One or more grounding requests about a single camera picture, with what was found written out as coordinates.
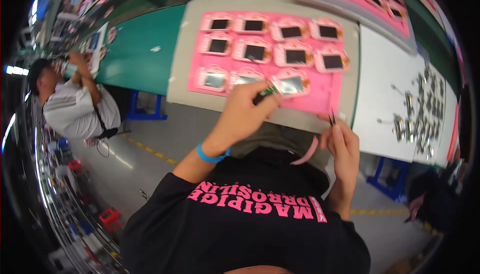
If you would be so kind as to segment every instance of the person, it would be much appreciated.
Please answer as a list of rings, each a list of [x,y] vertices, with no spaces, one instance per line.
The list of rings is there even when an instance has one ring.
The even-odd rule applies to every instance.
[[[236,86],[211,133],[129,218],[120,252],[130,273],[369,272],[368,249],[350,222],[359,139],[344,122],[321,135],[337,177],[326,201],[327,175],[310,163],[292,165],[300,157],[295,148],[238,150],[252,138],[277,140],[257,130],[280,98],[252,102],[268,87]]]
[[[27,81],[45,121],[65,138],[110,138],[128,114],[129,91],[97,85],[82,54],[72,51],[68,57],[78,70],[64,84],[46,59],[37,59],[29,69]]]

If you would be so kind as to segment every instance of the gray floor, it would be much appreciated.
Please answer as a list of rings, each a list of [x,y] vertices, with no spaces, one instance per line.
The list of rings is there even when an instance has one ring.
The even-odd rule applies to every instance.
[[[145,106],[154,102],[151,96],[141,96]],[[129,122],[132,130],[128,136],[180,161],[212,129],[219,117],[211,110],[164,103],[167,121]],[[148,195],[174,165],[138,147],[128,139],[116,136],[107,141],[110,151],[108,158],[102,157],[96,148],[85,148],[82,141],[71,141],[74,156],[89,170],[91,185],[98,195],[100,204],[106,208],[113,206],[126,221],[143,204],[140,195],[143,190]],[[106,144],[99,150],[106,154]],[[394,203],[375,188],[365,183],[367,175],[373,175],[378,157],[362,154],[360,175],[352,201],[353,210],[400,210],[405,207]],[[333,176],[333,164],[329,162],[327,173]],[[352,215],[357,232],[367,244],[371,255],[371,273],[383,273],[391,264],[418,253],[431,239],[418,224],[403,223],[406,214],[398,215]]]

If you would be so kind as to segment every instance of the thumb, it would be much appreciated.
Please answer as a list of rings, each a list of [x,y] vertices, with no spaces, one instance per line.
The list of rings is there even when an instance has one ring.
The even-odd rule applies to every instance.
[[[332,136],[337,155],[347,153],[348,151],[346,149],[345,140],[343,139],[343,133],[340,125],[334,125],[332,127]]]
[[[255,110],[255,113],[261,117],[262,119],[265,119],[268,115],[273,113],[275,109],[278,108],[280,102],[279,102],[279,97],[275,95],[270,95],[265,97],[257,106],[255,106],[253,109]]]

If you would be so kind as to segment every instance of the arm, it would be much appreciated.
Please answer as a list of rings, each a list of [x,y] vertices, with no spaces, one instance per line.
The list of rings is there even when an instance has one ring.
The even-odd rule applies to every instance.
[[[70,51],[69,54],[70,62],[78,67],[78,73],[81,77],[81,82],[84,87],[88,88],[90,95],[92,96],[93,106],[97,106],[102,100],[102,94],[97,88],[92,74],[88,70],[87,62],[84,59],[84,56],[77,51]]]
[[[328,120],[328,115],[318,115],[322,120]],[[360,163],[358,136],[341,120],[321,136],[320,148],[328,150],[334,158],[336,180],[328,194],[327,204],[344,221],[350,220],[350,206],[353,192],[357,184]]]
[[[268,84],[264,81],[237,85],[234,88],[217,124],[201,145],[205,155],[220,156],[237,141],[249,137],[260,128],[265,118],[278,108],[280,102],[279,96],[270,95],[260,104],[254,105],[255,96],[267,88]],[[199,183],[215,166],[215,163],[204,162],[194,149],[172,173],[183,180]]]

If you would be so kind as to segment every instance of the hand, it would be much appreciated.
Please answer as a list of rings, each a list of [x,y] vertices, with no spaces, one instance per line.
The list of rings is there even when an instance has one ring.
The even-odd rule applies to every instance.
[[[85,57],[78,51],[70,51],[68,53],[69,62],[73,65],[79,67],[80,65],[85,65]]]
[[[323,121],[329,121],[328,114],[319,114],[317,117]],[[326,147],[332,153],[333,167],[337,180],[343,185],[345,192],[355,190],[357,176],[359,174],[360,145],[358,136],[348,127],[344,121],[336,119],[336,124],[321,135],[320,149]]]
[[[202,144],[207,156],[221,155],[237,141],[252,135],[272,115],[280,105],[280,95],[269,95],[257,106],[253,103],[256,95],[268,87],[265,81],[234,87],[217,124]]]

